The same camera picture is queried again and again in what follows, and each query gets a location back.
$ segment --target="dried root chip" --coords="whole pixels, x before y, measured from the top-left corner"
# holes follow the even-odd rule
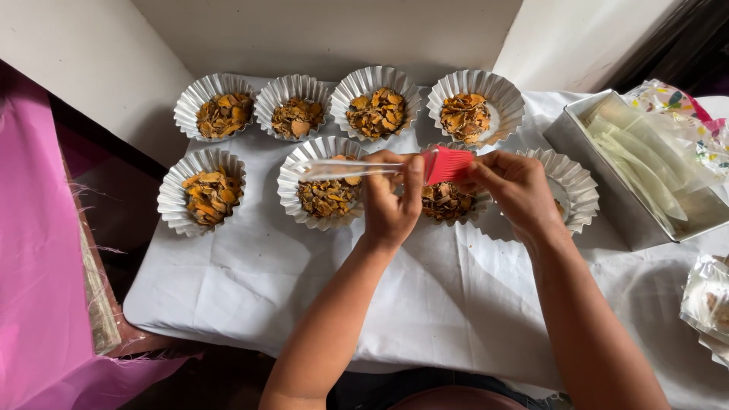
[[[243,196],[241,181],[226,176],[222,166],[219,172],[198,172],[187,178],[182,187],[190,196],[187,210],[201,225],[215,225],[224,217],[232,215],[233,207],[238,205],[239,198]]]
[[[195,113],[198,130],[205,138],[217,139],[243,128],[251,117],[253,101],[245,94],[215,95]]]
[[[318,102],[304,101],[299,97],[292,97],[283,107],[276,107],[271,117],[271,126],[278,135],[286,138],[299,138],[308,135],[309,131],[316,129],[324,122],[324,113]]]
[[[337,160],[354,160],[352,157],[337,155]],[[328,181],[299,182],[296,196],[301,207],[312,217],[342,217],[349,207],[359,200],[361,177],[331,179]]]
[[[729,326],[729,295],[724,297],[707,292],[706,300],[709,305],[709,311],[714,316],[714,321],[721,326]]]
[[[464,142],[476,142],[489,129],[491,113],[486,98],[478,94],[456,94],[443,101],[440,123],[443,128]]]
[[[473,195],[460,193],[450,182],[423,187],[423,213],[436,220],[456,219],[476,209]]]
[[[405,121],[405,99],[387,87],[375,91],[371,100],[359,96],[349,104],[349,125],[365,136],[380,138],[392,134]]]
[[[559,201],[557,201],[555,199],[554,204],[557,206],[557,210],[559,211],[559,214],[564,215],[564,208],[562,207],[562,205],[559,204]]]

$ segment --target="pleated aluminum cup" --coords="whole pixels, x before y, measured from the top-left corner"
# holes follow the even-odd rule
[[[491,113],[491,127],[476,142],[466,143],[457,139],[440,123],[440,110],[444,100],[458,93],[480,94],[486,98],[486,106]],[[482,70],[456,71],[440,79],[428,95],[427,107],[428,116],[435,120],[435,127],[440,128],[444,136],[450,136],[453,142],[475,145],[478,148],[506,140],[516,132],[524,116],[524,98],[516,86],[500,75]]]
[[[517,151],[516,155],[536,158],[542,163],[552,195],[564,208],[564,225],[573,235],[575,232],[582,233],[582,227],[590,225],[600,209],[600,195],[595,190],[597,182],[590,177],[590,172],[555,150],[539,148],[536,151]]]
[[[361,134],[349,125],[347,111],[349,111],[352,100],[359,96],[372,98],[372,94],[382,87],[388,87],[404,98],[404,121],[392,134],[386,134],[380,138],[372,138]],[[418,86],[410,81],[404,72],[397,71],[392,67],[372,66],[350,73],[337,85],[332,94],[331,114],[334,116],[334,122],[339,124],[339,128],[342,131],[346,131],[349,134],[349,138],[357,138],[360,141],[369,139],[372,142],[381,139],[387,141],[391,135],[399,136],[402,130],[407,130],[413,126],[413,121],[418,118],[418,111],[420,111],[420,100]]]
[[[227,141],[234,136],[241,135],[248,124],[253,123],[253,110],[251,110],[251,117],[243,125],[243,128],[222,138],[205,138],[203,134],[200,134],[200,130],[198,130],[198,117],[195,115],[195,113],[200,111],[200,107],[206,102],[209,102],[216,94],[222,96],[233,92],[245,94],[250,97],[255,107],[256,93],[253,91],[253,86],[245,80],[245,76],[238,74],[210,74],[195,81],[182,92],[180,99],[177,100],[174,117],[175,125],[180,127],[180,132],[184,132],[187,138],[197,139],[202,142]]]
[[[281,196],[281,205],[286,208],[287,215],[293,215],[296,223],[305,223],[309,229],[317,228],[326,231],[329,228],[341,228],[352,224],[356,218],[365,213],[365,204],[362,202],[362,192],[359,200],[350,206],[349,212],[342,217],[312,217],[301,207],[301,201],[296,196],[299,190],[299,178],[304,169],[289,170],[285,166],[291,166],[298,161],[312,158],[331,158],[335,155],[344,155],[360,159],[367,155],[358,143],[336,136],[320,136],[301,144],[294,150],[281,167],[281,174],[278,176],[278,194]]]
[[[446,147],[450,148],[452,150],[461,150],[461,151],[471,151],[475,155],[475,151],[469,149],[467,146],[463,145],[462,143],[456,143],[456,142],[439,142],[437,144],[429,144],[428,147],[422,148],[420,152],[425,152],[433,145],[438,145],[440,147]],[[456,224],[456,222],[460,223],[461,225],[464,225],[466,221],[472,220],[477,221],[479,216],[481,214],[486,213],[486,210],[488,208],[489,204],[492,204],[494,202],[494,199],[491,197],[491,194],[487,190],[482,190],[476,192],[474,195],[474,199],[476,200],[476,207],[472,211],[468,211],[465,214],[461,215],[459,218],[453,218],[453,219],[447,219],[447,220],[436,220],[435,218],[427,217],[425,214],[423,214],[422,217],[427,218],[428,220],[431,220],[435,225],[440,225],[445,222],[448,226],[453,226]]]
[[[273,111],[277,107],[282,107],[291,97],[299,97],[309,102],[318,102],[324,113],[324,121],[315,128],[309,130],[308,135],[292,136],[291,138],[277,134],[271,125]],[[327,86],[316,78],[308,75],[293,74],[279,77],[266,85],[256,97],[254,112],[256,122],[261,125],[261,129],[266,131],[268,135],[276,139],[283,139],[291,142],[308,141],[319,136],[319,129],[327,123],[326,116],[329,114],[332,101]]]
[[[227,176],[241,180],[241,190],[244,190],[246,187],[246,172],[243,169],[246,164],[238,160],[237,155],[231,155],[230,152],[219,148],[191,152],[170,168],[170,171],[165,175],[162,186],[160,186],[160,195],[157,197],[157,211],[162,214],[162,220],[166,221],[170,228],[173,228],[178,234],[202,236],[208,232],[215,232],[215,229],[223,226],[225,220],[229,218],[224,217],[218,224],[213,226],[197,223],[192,212],[187,210],[190,196],[182,187],[182,182],[192,175],[200,171],[218,171],[220,165],[222,165]],[[245,194],[239,198],[239,201],[243,201],[244,198]],[[237,206],[233,207],[233,213],[235,213]]]

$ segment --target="aluminum container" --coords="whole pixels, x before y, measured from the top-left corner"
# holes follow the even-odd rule
[[[277,134],[271,125],[273,111],[277,107],[282,107],[291,97],[299,97],[309,102],[317,102],[321,105],[324,113],[324,121],[315,128],[309,130],[307,135],[286,137]],[[319,130],[327,123],[327,115],[331,107],[331,96],[327,90],[327,86],[316,78],[308,75],[293,74],[276,78],[266,85],[256,97],[254,104],[254,114],[256,122],[261,125],[261,129],[266,131],[268,135],[276,139],[283,139],[291,142],[302,142],[315,139],[319,136]]]
[[[494,145],[499,140],[506,140],[516,133],[524,117],[524,98],[511,81],[500,75],[482,70],[463,70],[449,74],[433,86],[428,95],[428,117],[435,120],[435,127],[440,128],[444,136],[450,136],[453,142],[465,143],[443,129],[440,123],[440,110],[446,98],[458,93],[480,94],[486,98],[486,106],[491,113],[490,128],[478,137],[475,145]]]
[[[317,228],[320,231],[326,231],[329,228],[341,228],[352,224],[356,218],[365,214],[365,204],[362,202],[362,194],[360,193],[359,201],[351,204],[349,212],[342,217],[312,217],[301,207],[301,201],[296,193],[299,190],[299,178],[304,172],[303,169],[289,169],[292,164],[312,159],[312,158],[331,158],[335,155],[344,155],[361,159],[367,155],[367,151],[363,150],[358,143],[336,136],[320,136],[299,145],[294,152],[291,153],[284,165],[281,166],[281,173],[278,176],[278,195],[281,196],[281,205],[286,208],[287,215],[293,215],[296,223],[305,223],[309,229]]]
[[[372,138],[361,134],[349,125],[347,111],[349,111],[350,102],[353,99],[363,95],[372,98],[372,94],[382,87],[389,87],[405,99],[404,121],[394,133]],[[360,141],[369,139],[372,142],[381,139],[387,141],[391,135],[399,136],[402,130],[414,126],[413,121],[418,118],[418,111],[420,111],[420,100],[418,86],[404,72],[392,67],[372,66],[349,74],[337,85],[332,94],[331,114],[334,116],[334,122],[339,124],[342,131],[349,134],[349,138],[357,138]]]
[[[425,148],[421,148],[420,152],[425,152],[430,147],[432,147],[434,144],[429,144]],[[451,150],[461,150],[461,151],[471,151],[475,155],[476,152],[474,150],[469,149],[463,143],[455,143],[455,142],[439,142],[435,145],[450,148]],[[474,199],[476,200],[476,206],[472,211],[466,212],[465,214],[461,215],[460,218],[457,219],[448,219],[448,220],[436,220],[435,218],[427,217],[425,214],[423,214],[421,217],[426,218],[428,220],[431,220],[435,225],[440,225],[442,223],[445,223],[448,226],[453,226],[456,224],[456,222],[460,223],[461,225],[464,225],[467,221],[477,221],[479,216],[481,214],[486,213],[486,210],[488,209],[488,205],[492,204],[494,202],[494,199],[491,197],[491,194],[487,190],[481,190],[476,192],[473,195]]]
[[[253,123],[253,109],[248,122],[243,128],[236,130],[231,135],[222,138],[205,138],[198,130],[198,117],[195,115],[200,111],[200,107],[216,94],[224,95],[237,92],[245,94],[253,100],[254,107],[256,102],[256,92],[253,86],[246,81],[246,76],[238,74],[210,74],[198,81],[195,81],[185,91],[182,92],[180,99],[177,100],[175,107],[175,125],[180,127],[180,132],[184,132],[187,138],[197,139],[201,142],[221,142],[227,141],[234,136],[239,136],[249,124]]]
[[[571,235],[582,233],[582,227],[590,225],[600,209],[597,203],[600,195],[595,190],[597,182],[590,178],[590,172],[555,150],[530,149],[517,151],[516,155],[536,158],[542,163],[552,196],[564,208],[564,225]]]
[[[598,183],[602,212],[630,249],[679,243],[729,223],[729,207],[710,188],[703,188],[677,196],[688,221],[678,221],[678,232],[670,234],[593,145],[585,121],[594,112],[600,114],[603,110],[610,110],[607,117],[639,115],[616,92],[605,90],[567,104],[544,136],[555,151],[568,155],[590,171]]]
[[[238,160],[237,155],[231,155],[228,151],[216,148],[194,151],[187,154],[170,171],[165,175],[162,185],[160,186],[160,195],[157,197],[157,211],[162,215],[162,220],[166,221],[170,228],[173,228],[178,234],[184,233],[187,236],[202,236],[208,232],[215,232],[225,224],[223,218],[218,224],[202,225],[195,221],[192,212],[187,210],[187,203],[190,196],[187,195],[182,187],[182,182],[192,175],[200,171],[213,172],[222,166],[225,174],[229,177],[239,178],[241,180],[241,190],[246,188],[246,164]],[[245,198],[245,192],[238,200],[240,202]]]

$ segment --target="person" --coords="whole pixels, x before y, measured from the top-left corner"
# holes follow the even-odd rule
[[[400,182],[397,177],[366,178],[364,234],[284,345],[262,394],[259,406],[262,410],[327,408],[327,395],[330,391],[336,393],[337,389],[332,387],[354,354],[378,281],[420,216],[423,158],[384,150],[368,155],[367,159],[407,163],[407,170],[400,176],[404,192],[401,197],[393,194],[394,185]],[[572,242],[554,204],[542,164],[533,158],[495,150],[476,157],[469,165],[467,178],[455,183],[464,192],[489,190],[511,222],[514,234],[526,247],[552,351],[574,407],[577,410],[670,409],[650,364],[618,322]],[[440,377],[438,371],[445,370],[431,369],[431,376]],[[440,383],[441,387],[420,392],[412,387],[422,383],[391,375],[392,383],[400,383],[409,389],[408,394],[415,394],[393,400],[397,397],[393,392],[402,389],[391,385],[385,390],[375,389],[380,394],[386,392],[389,400],[365,398],[353,408],[546,409],[549,406],[507,389],[496,379],[476,380],[487,376],[452,374],[448,383]],[[456,376],[461,382],[454,382]],[[344,396],[332,399],[330,395],[329,408],[347,408],[344,402],[349,395]]]

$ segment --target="white tablecloth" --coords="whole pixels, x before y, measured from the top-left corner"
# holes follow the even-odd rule
[[[257,88],[266,81],[252,79]],[[423,108],[428,91],[421,90]],[[497,147],[549,148],[541,131],[565,104],[581,96],[523,94],[524,125]],[[325,135],[346,136],[331,120],[325,129],[331,131]],[[363,147],[415,152],[442,140],[424,109],[414,133]],[[364,219],[321,232],[284,214],[276,178],[295,146],[267,136],[256,125],[228,142],[190,145],[189,150],[230,150],[246,162],[243,202],[223,227],[202,238],[177,235],[160,221],[124,302],[129,322],[155,333],[278,354],[296,320],[364,230]],[[523,245],[513,239],[498,206],[476,223],[452,228],[421,219],[380,281],[354,359],[455,368],[562,390],[531,264]],[[598,216],[574,240],[655,367],[671,404],[729,409],[729,371],[712,362],[711,352],[697,342],[698,334],[678,318],[681,285],[696,255],[728,254],[729,228],[684,244],[629,252]]]

